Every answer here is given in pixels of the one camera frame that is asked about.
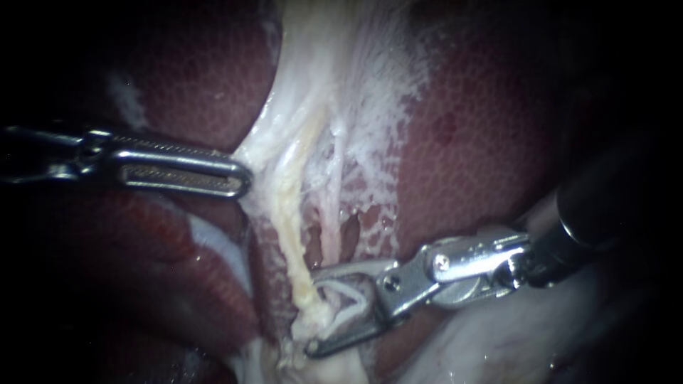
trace metal instrument jaw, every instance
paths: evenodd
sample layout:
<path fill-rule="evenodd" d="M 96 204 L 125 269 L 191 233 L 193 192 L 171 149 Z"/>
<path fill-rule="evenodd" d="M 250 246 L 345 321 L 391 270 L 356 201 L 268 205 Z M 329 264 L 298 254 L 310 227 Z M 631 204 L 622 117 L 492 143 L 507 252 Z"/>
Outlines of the metal instrument jaw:
<path fill-rule="evenodd" d="M 149 135 L 60 120 L 1 129 L 0 183 L 74 181 L 237 199 L 253 180 L 227 154 Z"/>
<path fill-rule="evenodd" d="M 526 233 L 490 227 L 474 236 L 424 245 L 401 266 L 395 260 L 372 260 L 314 272 L 314 281 L 344 273 L 374 275 L 376 303 L 370 319 L 342 334 L 311 341 L 305 353 L 310 358 L 324 358 L 380 336 L 401 325 L 420 305 L 457 309 L 507 295 L 524 283 L 521 263 L 528 251 Z"/>

